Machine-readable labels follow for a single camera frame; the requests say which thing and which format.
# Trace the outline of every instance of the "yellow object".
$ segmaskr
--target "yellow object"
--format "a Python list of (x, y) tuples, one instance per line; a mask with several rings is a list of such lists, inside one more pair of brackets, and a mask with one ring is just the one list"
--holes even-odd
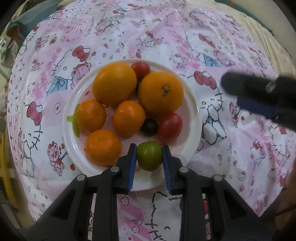
[(111, 130), (97, 130), (87, 138), (86, 153), (95, 164), (113, 166), (120, 157), (121, 151), (121, 141)]
[(141, 82), (138, 99), (147, 113), (163, 117), (175, 112), (182, 104), (184, 90), (181, 81), (167, 72), (152, 72)]
[(106, 121), (105, 107), (95, 99), (83, 101), (76, 113), (77, 124), (90, 133), (102, 129)]
[(117, 106), (128, 100), (137, 85), (133, 69), (121, 62), (111, 63), (97, 74), (92, 91), (94, 97), (106, 106)]
[(127, 100), (114, 112), (113, 126), (119, 135), (131, 137), (140, 130), (145, 117), (145, 111), (139, 103)]
[(11, 183), (10, 183), (10, 173), (9, 169), (7, 168), (6, 160), (5, 160), (5, 132), (0, 130), (0, 176), (2, 176), (4, 188), (8, 200), (11, 204), (18, 208), (17, 201), (13, 195)]

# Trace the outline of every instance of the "dark grape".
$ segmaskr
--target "dark grape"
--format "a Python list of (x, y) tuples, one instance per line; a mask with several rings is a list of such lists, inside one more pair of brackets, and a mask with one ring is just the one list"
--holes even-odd
[(146, 119), (141, 127), (141, 131), (148, 137), (154, 136), (157, 133), (158, 124), (156, 120)]

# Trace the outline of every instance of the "pink tablecloth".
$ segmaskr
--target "pink tablecloth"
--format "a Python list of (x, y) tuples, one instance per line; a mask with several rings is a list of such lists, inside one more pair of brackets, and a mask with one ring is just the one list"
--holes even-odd
[[(62, 139), (69, 95), (92, 69), (123, 58), (161, 63), (187, 81), (203, 120), (202, 139), (188, 166), (202, 175), (223, 175), (261, 215), (292, 166), (295, 134), (240, 110), (220, 87), (229, 69), (276, 77), (244, 27), (232, 16), (186, 1), (80, 0), (30, 32), (12, 70), (10, 146), (32, 216), (38, 219), (80, 173)], [(178, 200), (155, 190), (118, 198), (121, 240), (178, 239)], [(160, 207), (154, 216), (153, 207)], [(151, 218), (157, 229), (149, 225)]]

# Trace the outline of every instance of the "cherry tomato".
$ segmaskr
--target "cherry tomato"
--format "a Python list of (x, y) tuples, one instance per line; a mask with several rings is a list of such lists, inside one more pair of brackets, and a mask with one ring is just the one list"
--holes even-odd
[(161, 146), (155, 141), (138, 145), (136, 155), (139, 167), (147, 172), (155, 171), (163, 162)]
[(182, 130), (183, 120), (176, 113), (170, 113), (158, 124), (158, 138), (163, 143), (176, 139)]
[(132, 64), (132, 69), (136, 73), (137, 80), (142, 80), (146, 75), (150, 73), (149, 64), (139, 61)]

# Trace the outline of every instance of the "orange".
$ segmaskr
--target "orange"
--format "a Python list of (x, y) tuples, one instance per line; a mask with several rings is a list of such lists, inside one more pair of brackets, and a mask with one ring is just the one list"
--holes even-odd
[(147, 113), (163, 117), (175, 112), (182, 104), (184, 90), (181, 81), (166, 72), (152, 72), (141, 82), (138, 99)]
[(145, 121), (142, 106), (132, 100), (122, 102), (113, 115), (113, 126), (119, 135), (131, 137), (137, 133)]
[(106, 121), (104, 106), (95, 99), (83, 101), (77, 109), (77, 124), (88, 132), (101, 129)]
[(91, 161), (102, 166), (113, 166), (120, 157), (122, 144), (117, 135), (106, 129), (91, 133), (86, 141), (86, 153)]
[(133, 69), (121, 62), (111, 63), (97, 74), (92, 91), (94, 97), (106, 106), (117, 106), (128, 100), (137, 85)]

